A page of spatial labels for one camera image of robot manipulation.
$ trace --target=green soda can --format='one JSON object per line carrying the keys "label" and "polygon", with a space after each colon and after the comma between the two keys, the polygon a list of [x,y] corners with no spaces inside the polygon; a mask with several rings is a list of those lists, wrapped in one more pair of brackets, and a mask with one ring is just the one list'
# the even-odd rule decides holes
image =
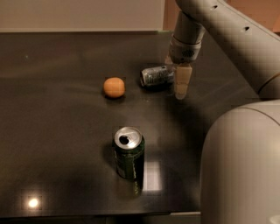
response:
{"label": "green soda can", "polygon": [[144,137],[133,127],[115,133],[115,164],[118,174],[125,179],[138,179],[144,174]]}

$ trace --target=ball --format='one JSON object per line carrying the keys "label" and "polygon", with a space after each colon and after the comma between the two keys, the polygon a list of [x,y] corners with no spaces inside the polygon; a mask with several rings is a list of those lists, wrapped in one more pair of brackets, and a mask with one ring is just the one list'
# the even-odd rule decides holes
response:
{"label": "ball", "polygon": [[103,90],[107,97],[118,98],[124,95],[124,81],[120,78],[109,78],[103,84]]}

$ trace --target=can lid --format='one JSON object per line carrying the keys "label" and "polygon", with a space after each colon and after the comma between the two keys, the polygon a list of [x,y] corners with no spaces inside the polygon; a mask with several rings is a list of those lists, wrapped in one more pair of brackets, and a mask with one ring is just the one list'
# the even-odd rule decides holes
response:
{"label": "can lid", "polygon": [[147,69],[144,69],[142,72],[140,72],[140,82],[141,82],[141,86],[145,87],[146,86],[146,75],[147,75]]}
{"label": "can lid", "polygon": [[133,150],[141,141],[140,131],[133,127],[124,127],[115,133],[115,143],[123,150]]}

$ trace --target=beige wall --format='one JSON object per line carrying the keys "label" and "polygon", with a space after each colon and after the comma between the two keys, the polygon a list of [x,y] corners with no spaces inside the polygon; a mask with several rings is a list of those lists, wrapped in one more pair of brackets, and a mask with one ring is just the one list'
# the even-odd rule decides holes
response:
{"label": "beige wall", "polygon": [[[280,0],[227,0],[261,25],[280,31]],[[175,0],[0,0],[0,32],[173,30]]]}
{"label": "beige wall", "polygon": [[165,0],[0,0],[0,32],[162,30]]}

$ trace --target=soda can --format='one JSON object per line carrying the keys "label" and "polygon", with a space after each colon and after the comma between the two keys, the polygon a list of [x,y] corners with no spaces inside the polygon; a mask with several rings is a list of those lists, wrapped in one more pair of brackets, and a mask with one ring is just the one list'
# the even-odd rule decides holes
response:
{"label": "soda can", "polygon": [[125,179],[142,178],[144,174],[144,137],[134,127],[115,133],[115,163],[118,174]]}
{"label": "soda can", "polygon": [[170,72],[167,66],[155,66],[145,68],[140,73],[142,87],[150,88],[158,85],[172,84],[174,82],[174,72]]}

